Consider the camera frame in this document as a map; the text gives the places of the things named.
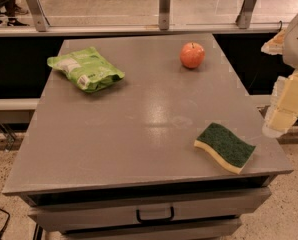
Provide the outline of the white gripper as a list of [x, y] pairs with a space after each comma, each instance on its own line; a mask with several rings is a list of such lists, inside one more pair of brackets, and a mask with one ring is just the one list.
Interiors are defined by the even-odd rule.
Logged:
[[[265, 42], [261, 51], [269, 55], [281, 55], [285, 64], [298, 68], [298, 13], [287, 29], [282, 29]], [[270, 138], [279, 138], [298, 119], [298, 69], [288, 77], [279, 76], [271, 94], [271, 103], [265, 115], [262, 132]]]

